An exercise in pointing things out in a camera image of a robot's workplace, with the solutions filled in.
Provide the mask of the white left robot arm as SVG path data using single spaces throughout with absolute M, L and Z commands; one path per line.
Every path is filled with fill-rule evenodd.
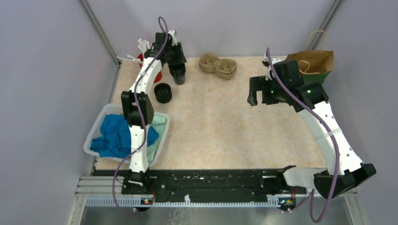
M 146 173 L 147 136 L 153 121 L 154 109 L 150 94 L 157 74 L 167 65 L 176 84 L 185 82 L 187 60 L 181 42 L 176 38 L 176 31 L 158 32 L 155 42 L 143 55 L 142 67 L 135 82 L 128 91 L 121 94 L 122 109 L 128 123 L 131 139 L 129 169 L 133 173 Z

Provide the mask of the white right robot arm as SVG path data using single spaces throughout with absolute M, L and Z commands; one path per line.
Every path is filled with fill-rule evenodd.
M 260 91 L 263 104 L 292 106 L 312 132 L 326 161 L 326 168 L 284 168 L 282 176 L 275 180 L 279 192 L 303 187 L 316 190 L 325 199 L 333 199 L 376 174 L 374 165 L 364 163 L 348 143 L 319 82 L 304 82 L 296 60 L 271 58 L 262 63 L 269 72 L 250 78 L 247 102 L 256 106 Z

